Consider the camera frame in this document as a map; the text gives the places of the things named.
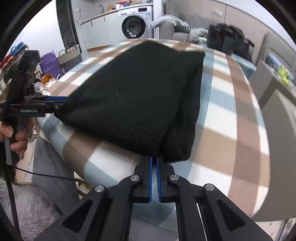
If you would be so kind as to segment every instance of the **fluffy rug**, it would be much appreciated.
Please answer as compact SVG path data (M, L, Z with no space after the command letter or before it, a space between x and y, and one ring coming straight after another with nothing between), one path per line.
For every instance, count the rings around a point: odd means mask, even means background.
M12 184L21 236L31 241L60 216L47 194L34 185ZM0 203L12 221L11 207L5 180L0 177Z

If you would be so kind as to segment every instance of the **washing machine door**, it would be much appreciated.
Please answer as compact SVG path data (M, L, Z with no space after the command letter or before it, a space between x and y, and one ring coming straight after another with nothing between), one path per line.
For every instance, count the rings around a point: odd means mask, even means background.
M145 32L146 24L143 18L132 15L122 23L122 32L129 39L140 38Z

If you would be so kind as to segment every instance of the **light switch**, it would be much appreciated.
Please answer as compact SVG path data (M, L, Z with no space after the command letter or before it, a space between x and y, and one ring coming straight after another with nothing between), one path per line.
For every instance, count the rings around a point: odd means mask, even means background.
M214 9L214 13L215 13L216 15L220 16L220 17L223 16L223 12L220 11L220 10L218 10L218 9Z

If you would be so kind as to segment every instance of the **laundry basket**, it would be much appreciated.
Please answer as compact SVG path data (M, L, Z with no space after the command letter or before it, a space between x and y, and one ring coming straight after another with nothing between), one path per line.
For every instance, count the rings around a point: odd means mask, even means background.
M82 61L79 45L73 45L73 47L68 50L61 50L57 57L57 61L59 62L62 71L64 70L65 73L68 72Z

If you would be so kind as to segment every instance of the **washing machine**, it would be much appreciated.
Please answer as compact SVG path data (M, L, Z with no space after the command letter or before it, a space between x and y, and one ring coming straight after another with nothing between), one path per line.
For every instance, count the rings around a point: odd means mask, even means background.
M131 7L118 11L122 34L126 39L152 38L150 23L153 21L153 6Z

